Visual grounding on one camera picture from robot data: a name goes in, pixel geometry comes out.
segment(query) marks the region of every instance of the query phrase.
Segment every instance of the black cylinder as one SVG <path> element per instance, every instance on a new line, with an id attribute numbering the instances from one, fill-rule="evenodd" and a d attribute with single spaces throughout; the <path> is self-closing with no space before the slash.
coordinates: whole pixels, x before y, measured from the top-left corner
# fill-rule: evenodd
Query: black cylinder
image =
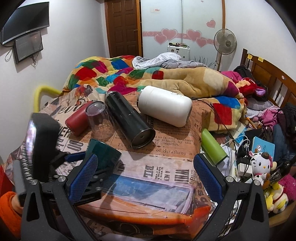
<path id="1" fill-rule="evenodd" d="M 119 92 L 107 93 L 105 104 L 133 149 L 140 149 L 155 137 L 155 130 Z"/>

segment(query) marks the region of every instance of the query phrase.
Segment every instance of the hello kitty plush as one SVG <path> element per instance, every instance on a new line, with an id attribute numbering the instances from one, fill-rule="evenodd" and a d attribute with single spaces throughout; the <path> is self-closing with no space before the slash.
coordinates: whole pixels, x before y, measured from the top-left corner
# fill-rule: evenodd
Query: hello kitty plush
<path id="1" fill-rule="evenodd" d="M 276 162 L 272 162 L 272 157 L 267 152 L 253 153 L 249 151 L 249 155 L 251 157 L 254 180 L 257 179 L 263 189 L 266 189 L 269 185 L 269 180 L 267 180 L 270 177 L 269 173 L 275 170 Z"/>

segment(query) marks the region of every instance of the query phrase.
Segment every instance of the door panel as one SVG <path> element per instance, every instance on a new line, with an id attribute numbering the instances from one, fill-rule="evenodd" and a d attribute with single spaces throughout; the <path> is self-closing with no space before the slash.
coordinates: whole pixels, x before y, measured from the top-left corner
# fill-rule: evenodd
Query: door panel
<path id="1" fill-rule="evenodd" d="M 108 0 L 110 57 L 139 55 L 136 0 Z"/>

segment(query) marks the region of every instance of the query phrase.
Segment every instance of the standing fan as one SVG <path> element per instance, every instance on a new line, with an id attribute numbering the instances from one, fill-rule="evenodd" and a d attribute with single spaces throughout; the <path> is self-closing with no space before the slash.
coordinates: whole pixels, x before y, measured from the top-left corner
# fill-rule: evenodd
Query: standing fan
<path id="1" fill-rule="evenodd" d="M 217 66 L 217 71 L 219 71 L 222 55 L 231 54 L 235 50 L 237 39 L 229 29 L 220 29 L 215 34 L 214 46 L 218 51 L 215 66 Z"/>

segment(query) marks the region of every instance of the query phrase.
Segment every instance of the headboard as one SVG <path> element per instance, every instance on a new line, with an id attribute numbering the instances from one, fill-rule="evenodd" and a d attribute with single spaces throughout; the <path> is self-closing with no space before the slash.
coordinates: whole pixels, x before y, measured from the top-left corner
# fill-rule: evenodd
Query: headboard
<path id="1" fill-rule="evenodd" d="M 253 77 L 268 88 L 268 100 L 280 108 L 287 102 L 296 105 L 296 82 L 278 67 L 243 49 L 241 63 L 247 66 Z"/>

